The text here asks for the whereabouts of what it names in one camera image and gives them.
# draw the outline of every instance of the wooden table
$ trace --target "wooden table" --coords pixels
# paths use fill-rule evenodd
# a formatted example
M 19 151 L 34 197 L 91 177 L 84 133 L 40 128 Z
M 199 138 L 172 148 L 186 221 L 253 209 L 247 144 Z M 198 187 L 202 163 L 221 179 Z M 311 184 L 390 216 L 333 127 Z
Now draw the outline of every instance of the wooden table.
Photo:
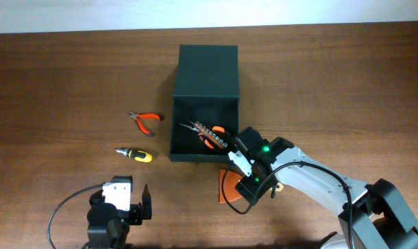
M 287 138 L 352 178 L 387 179 L 418 218 L 418 22 L 0 35 L 0 248 L 48 248 L 55 206 L 118 174 L 134 177 L 133 203 L 149 184 L 153 219 L 128 237 L 138 246 L 288 244 L 341 230 L 290 187 L 240 216 L 218 203 L 226 165 L 169 161 L 179 44 L 239 45 L 240 129 Z M 149 138 L 128 111 L 166 119 L 147 122 Z M 87 241 L 90 194 L 55 217 L 58 248 Z

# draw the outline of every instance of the open box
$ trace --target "open box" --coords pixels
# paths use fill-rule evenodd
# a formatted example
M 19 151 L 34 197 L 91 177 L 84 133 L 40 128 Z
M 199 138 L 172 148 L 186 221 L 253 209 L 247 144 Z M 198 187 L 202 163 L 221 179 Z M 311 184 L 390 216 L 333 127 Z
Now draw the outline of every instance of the open box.
M 227 162 L 226 154 L 213 153 L 195 131 L 180 123 L 199 121 L 237 134 L 239 95 L 237 46 L 181 45 L 173 91 L 171 161 Z

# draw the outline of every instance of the red pliers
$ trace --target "red pliers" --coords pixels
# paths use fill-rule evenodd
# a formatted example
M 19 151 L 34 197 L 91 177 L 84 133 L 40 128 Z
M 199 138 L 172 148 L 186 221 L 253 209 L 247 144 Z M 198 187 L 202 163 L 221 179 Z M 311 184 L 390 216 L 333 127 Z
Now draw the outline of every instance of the red pliers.
M 144 125 L 141 123 L 141 118 L 155 118 L 159 121 L 162 121 L 164 119 L 163 116 L 156 114 L 156 113 L 143 113 L 143 114 L 136 114 L 134 112 L 129 113 L 129 117 L 133 118 L 135 123 L 137 123 L 138 127 L 140 128 L 141 132 L 148 135 L 153 136 L 153 133 L 151 133 Z

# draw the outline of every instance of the white wall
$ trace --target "white wall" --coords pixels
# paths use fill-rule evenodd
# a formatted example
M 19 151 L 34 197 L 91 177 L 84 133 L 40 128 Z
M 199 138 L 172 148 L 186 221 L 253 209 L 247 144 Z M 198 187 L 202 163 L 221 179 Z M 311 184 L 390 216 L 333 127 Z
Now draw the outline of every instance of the white wall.
M 418 20 L 418 0 L 0 0 L 0 33 Z

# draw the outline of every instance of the screwdriver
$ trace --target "screwdriver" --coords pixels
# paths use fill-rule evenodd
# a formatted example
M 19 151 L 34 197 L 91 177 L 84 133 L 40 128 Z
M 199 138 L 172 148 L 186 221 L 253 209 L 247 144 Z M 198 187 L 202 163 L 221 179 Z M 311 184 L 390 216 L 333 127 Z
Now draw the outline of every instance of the screwdriver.
M 125 149 L 125 148 L 116 149 L 115 151 L 120 154 L 123 154 L 123 156 L 127 156 L 128 158 L 133 158 L 139 162 L 150 163 L 152 161 L 152 155 L 150 155 L 149 153 L 145 151 Z

